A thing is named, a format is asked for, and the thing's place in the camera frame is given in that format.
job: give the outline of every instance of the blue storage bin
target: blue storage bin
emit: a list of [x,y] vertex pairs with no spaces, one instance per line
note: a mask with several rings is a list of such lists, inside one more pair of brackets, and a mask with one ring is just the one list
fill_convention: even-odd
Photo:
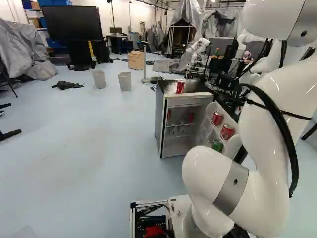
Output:
[[42,26],[43,28],[47,28],[47,27],[46,27],[46,22],[45,22],[45,19],[44,19],[44,18],[40,17],[40,18],[39,18],[39,21],[40,21],[40,24],[41,24],[41,26]]
[[53,0],[38,0],[40,6],[53,6]]
[[54,6],[72,6],[73,3],[70,0],[53,0]]
[[31,1],[29,0],[22,0],[22,5],[24,10],[32,9]]
[[48,43],[48,46],[52,48],[62,47],[59,41],[54,41],[51,38],[46,38],[46,42]]

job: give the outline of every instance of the black monitor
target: black monitor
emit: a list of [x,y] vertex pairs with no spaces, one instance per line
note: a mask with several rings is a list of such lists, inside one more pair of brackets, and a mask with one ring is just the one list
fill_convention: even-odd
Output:
[[102,40],[98,9],[95,6],[43,6],[44,19],[53,40]]
[[121,27],[110,27],[110,33],[120,33],[120,34],[122,34],[122,28]]

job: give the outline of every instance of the red soda can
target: red soda can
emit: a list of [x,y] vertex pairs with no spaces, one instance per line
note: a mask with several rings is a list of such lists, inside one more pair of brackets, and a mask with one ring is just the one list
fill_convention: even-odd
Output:
[[185,90],[185,80],[179,80],[177,82],[176,93],[183,93]]
[[214,112],[211,120],[214,125],[220,125],[223,120],[223,115],[220,112]]
[[190,112],[188,115],[188,122],[193,123],[194,122],[194,113]]
[[170,116],[171,116],[171,111],[170,111],[170,109],[168,109],[168,111],[167,111],[167,119],[169,120],[170,119]]
[[234,128],[230,126],[229,124],[223,125],[220,135],[223,139],[228,140],[233,135]]

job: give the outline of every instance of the black tripod leg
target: black tripod leg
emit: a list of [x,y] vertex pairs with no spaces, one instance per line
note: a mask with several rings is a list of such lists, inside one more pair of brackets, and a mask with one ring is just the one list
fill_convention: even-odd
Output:
[[8,84],[9,84],[9,86],[10,86],[10,88],[11,88],[11,90],[12,90],[12,92],[15,94],[15,97],[17,98],[18,97],[18,95],[16,95],[16,93],[15,93],[15,91],[14,91],[14,89],[13,89],[13,87],[12,87],[12,85],[11,85],[11,83],[8,81]]
[[3,134],[1,131],[0,131],[0,141],[3,141],[3,140],[6,140],[14,135],[17,135],[17,134],[20,134],[22,131],[21,129],[18,129],[18,130],[14,130],[14,131],[11,131],[11,132],[8,132],[8,133],[5,133]]
[[303,137],[302,140],[307,140],[317,130],[317,123],[310,129]]
[[0,104],[0,109],[10,107],[11,103]]

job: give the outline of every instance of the gray trash bin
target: gray trash bin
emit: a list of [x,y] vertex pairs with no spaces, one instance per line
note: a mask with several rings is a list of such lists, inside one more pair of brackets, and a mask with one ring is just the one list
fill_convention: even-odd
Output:
[[106,86],[105,73],[102,70],[94,70],[93,77],[97,88],[104,88]]
[[131,73],[121,72],[118,75],[121,91],[131,91]]

